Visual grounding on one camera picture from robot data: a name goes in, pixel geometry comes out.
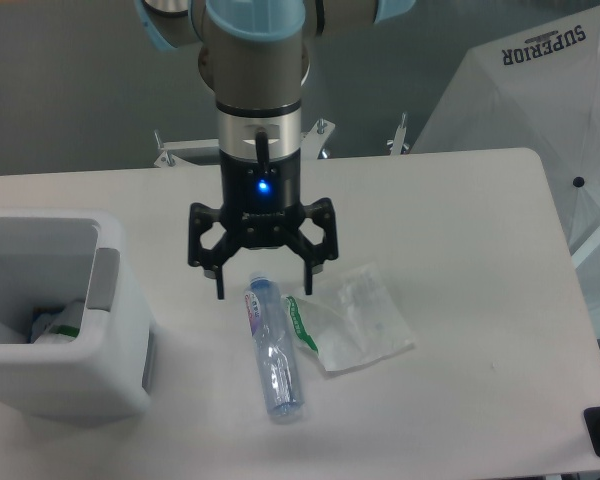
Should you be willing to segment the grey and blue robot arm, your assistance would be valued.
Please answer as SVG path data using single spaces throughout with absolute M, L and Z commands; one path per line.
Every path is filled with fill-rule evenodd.
M 301 201 L 304 42 L 403 15 L 409 1 L 139 1 L 156 48 L 199 44 L 198 70 L 218 118 L 222 205 L 194 203 L 188 262 L 216 282 L 241 249 L 287 247 L 304 263 L 304 287 L 338 257 L 336 214 Z

